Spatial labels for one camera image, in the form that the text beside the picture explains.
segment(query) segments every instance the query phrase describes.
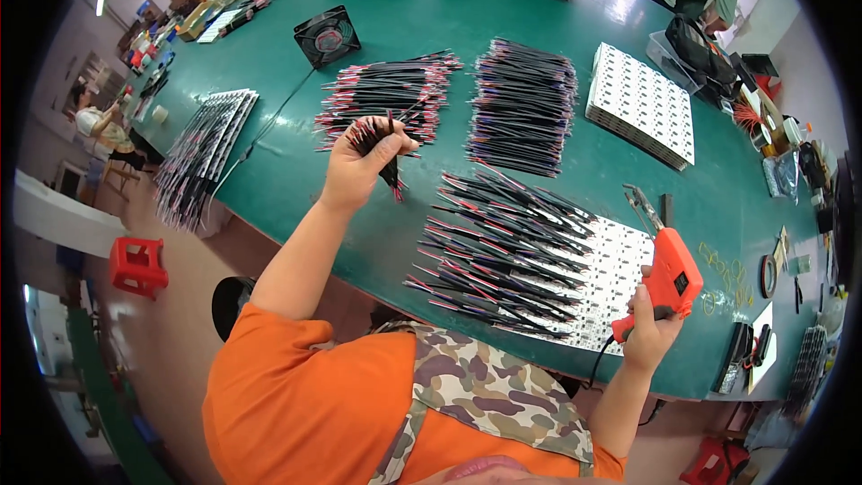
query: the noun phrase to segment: red handled tool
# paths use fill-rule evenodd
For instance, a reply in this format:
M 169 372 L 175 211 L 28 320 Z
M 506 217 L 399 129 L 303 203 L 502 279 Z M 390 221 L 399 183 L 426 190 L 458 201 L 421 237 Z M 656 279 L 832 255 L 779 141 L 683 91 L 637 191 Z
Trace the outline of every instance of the red handled tool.
M 632 190 L 634 198 L 626 192 L 626 199 L 629 199 L 629 204 L 655 244 L 652 272 L 649 277 L 643 278 L 652 300 L 654 318 L 668 318 L 674 313 L 679 313 L 679 318 L 685 318 L 691 313 L 691 303 L 704 288 L 704 278 L 697 269 L 695 259 L 691 257 L 679 233 L 664 226 L 640 188 L 631 184 L 622 184 L 622 187 Z M 641 217 L 638 207 L 643 208 L 646 218 L 655 228 L 655 237 L 649 232 L 647 222 Z M 615 320 L 610 323 L 610 327 L 614 331 L 614 340 L 622 343 L 629 338 L 634 328 L 634 315 Z

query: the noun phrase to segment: clear plastic container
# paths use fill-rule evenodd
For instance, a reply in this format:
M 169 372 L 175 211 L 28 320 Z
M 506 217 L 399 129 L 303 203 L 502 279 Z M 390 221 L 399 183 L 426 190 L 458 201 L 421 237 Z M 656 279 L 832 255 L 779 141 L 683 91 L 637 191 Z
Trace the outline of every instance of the clear plastic container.
M 704 85 L 695 83 L 689 73 L 682 65 L 682 59 L 671 47 L 671 43 L 664 36 L 664 31 L 653 32 L 649 35 L 649 43 L 646 45 L 647 56 L 655 62 L 661 73 L 671 81 L 677 83 L 684 91 L 695 93 Z

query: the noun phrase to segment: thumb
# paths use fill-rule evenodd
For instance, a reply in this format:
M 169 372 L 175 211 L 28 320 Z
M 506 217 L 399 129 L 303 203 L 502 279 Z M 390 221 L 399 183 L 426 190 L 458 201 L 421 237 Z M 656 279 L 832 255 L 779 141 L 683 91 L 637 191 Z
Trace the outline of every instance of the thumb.
M 647 324 L 655 326 L 655 318 L 652 313 L 652 300 L 649 297 L 646 285 L 638 285 L 632 297 L 632 309 L 634 310 L 634 323 L 637 326 Z
M 398 151 L 401 149 L 401 137 L 394 133 L 387 135 L 379 143 L 374 145 L 374 149 L 362 158 L 365 165 L 372 169 L 375 173 L 392 161 Z

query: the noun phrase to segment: cooling fan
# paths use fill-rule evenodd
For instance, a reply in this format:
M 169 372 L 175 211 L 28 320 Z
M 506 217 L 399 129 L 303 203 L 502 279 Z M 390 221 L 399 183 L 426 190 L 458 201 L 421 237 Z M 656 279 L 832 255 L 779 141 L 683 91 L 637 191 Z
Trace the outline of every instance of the cooling fan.
M 315 70 L 362 48 L 344 5 L 337 5 L 296 26 L 293 38 Z

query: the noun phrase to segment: orange shirt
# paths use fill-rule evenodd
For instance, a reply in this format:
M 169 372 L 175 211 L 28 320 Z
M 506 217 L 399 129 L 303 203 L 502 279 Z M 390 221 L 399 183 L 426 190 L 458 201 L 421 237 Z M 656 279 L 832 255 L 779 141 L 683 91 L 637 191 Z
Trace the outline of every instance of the orange shirt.
M 415 336 L 381 333 L 309 350 L 332 337 L 252 304 L 215 357 L 203 429 L 227 483 L 366 485 L 410 406 Z M 594 475 L 622 481 L 625 459 L 594 445 Z M 399 482 L 468 459 L 508 455 L 534 474 L 577 476 L 577 461 L 428 411 Z

